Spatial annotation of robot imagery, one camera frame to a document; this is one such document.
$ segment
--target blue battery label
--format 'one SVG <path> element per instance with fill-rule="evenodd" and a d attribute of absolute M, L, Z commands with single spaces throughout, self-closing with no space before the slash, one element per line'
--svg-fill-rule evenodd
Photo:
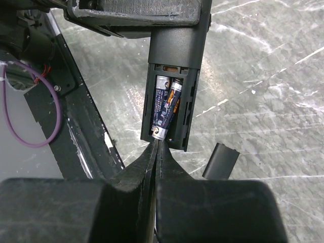
<path fill-rule="evenodd" d="M 152 131 L 156 127 L 159 115 L 162 111 L 162 108 L 168 98 L 169 87 L 170 87 L 171 78 L 164 76 L 157 76 L 156 78 L 156 91 L 155 91 L 155 104 L 154 104 L 154 115 L 152 123 Z"/>
<path fill-rule="evenodd" d="M 158 121 L 156 122 L 156 127 L 154 128 L 154 132 L 152 134 L 154 138 L 160 140 L 165 139 L 168 132 L 168 128 L 180 103 L 179 100 L 181 97 L 181 90 L 182 85 L 180 83 L 172 83 L 168 100 L 163 106 Z"/>

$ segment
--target floor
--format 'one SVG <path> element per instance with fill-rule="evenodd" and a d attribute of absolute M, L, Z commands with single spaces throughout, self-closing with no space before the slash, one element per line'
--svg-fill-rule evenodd
<path fill-rule="evenodd" d="M 143 151 L 149 39 L 103 37 L 54 14 L 117 148 Z M 241 155 L 232 179 L 259 179 L 280 207 L 290 242 L 324 241 L 324 3 L 213 1 L 188 152 L 201 178 L 217 142 Z"/>

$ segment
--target purple wire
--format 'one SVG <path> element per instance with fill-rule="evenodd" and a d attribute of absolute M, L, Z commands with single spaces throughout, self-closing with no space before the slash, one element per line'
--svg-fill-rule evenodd
<path fill-rule="evenodd" d="M 54 128 L 53 133 L 51 134 L 51 136 L 44 141 L 43 143 L 40 144 L 31 144 L 31 143 L 27 143 L 24 140 L 22 140 L 17 133 L 15 132 L 14 128 L 12 127 L 12 124 L 10 122 L 10 118 L 9 118 L 9 114 L 8 114 L 8 108 L 7 108 L 7 98 L 6 98 L 6 81 L 2 81 L 0 83 L 2 83 L 2 88 L 3 88 L 3 111 L 4 111 L 4 115 L 5 115 L 5 120 L 8 126 L 8 129 L 10 131 L 10 133 L 14 136 L 14 138 L 21 144 L 30 147 L 30 148 L 40 148 L 43 147 L 49 143 L 51 143 L 55 137 L 57 136 L 57 134 L 60 131 L 61 128 L 61 123 L 62 123 L 62 114 L 61 114 L 61 107 L 60 107 L 60 102 L 59 99 L 57 97 L 57 94 L 54 90 L 54 88 L 51 86 L 51 84 L 42 76 L 40 75 L 38 72 L 36 72 L 35 70 L 33 70 L 31 67 L 28 67 L 27 65 L 23 64 L 20 61 L 15 61 L 14 64 L 25 68 L 27 71 L 29 71 L 31 74 L 35 75 L 36 77 L 38 77 L 45 85 L 46 87 L 49 89 L 51 95 L 53 96 L 54 99 L 54 103 L 55 103 L 55 107 L 56 107 L 56 125 Z M 6 69 L 7 66 L 3 65 L 3 70 L 2 70 L 2 77 L 5 79 L 6 78 Z"/>
<path fill-rule="evenodd" d="M 30 76 L 31 76 L 31 79 L 34 81 L 34 80 L 36 79 L 36 76 L 35 76 L 34 74 L 32 74 L 31 72 L 30 72 L 29 74 L 30 74 Z"/>

